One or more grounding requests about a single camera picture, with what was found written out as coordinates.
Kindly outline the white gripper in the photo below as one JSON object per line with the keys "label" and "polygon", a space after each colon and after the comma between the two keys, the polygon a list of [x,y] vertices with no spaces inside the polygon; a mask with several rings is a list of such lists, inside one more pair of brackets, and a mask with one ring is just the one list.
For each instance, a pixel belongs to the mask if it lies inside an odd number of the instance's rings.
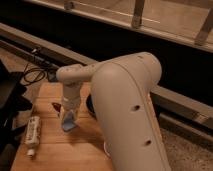
{"label": "white gripper", "polygon": [[68,112],[74,114],[74,121],[76,120],[77,109],[81,103],[80,84],[64,85],[62,95],[63,119]]}

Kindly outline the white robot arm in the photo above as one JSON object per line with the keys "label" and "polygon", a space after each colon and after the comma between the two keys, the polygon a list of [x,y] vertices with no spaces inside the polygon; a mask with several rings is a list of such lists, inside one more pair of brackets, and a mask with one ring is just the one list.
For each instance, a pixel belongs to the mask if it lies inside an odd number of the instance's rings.
{"label": "white robot arm", "polygon": [[140,52],[87,66],[63,66],[64,114],[80,103],[80,89],[91,83],[91,98],[114,171],[171,171],[150,91],[161,78],[159,60]]}

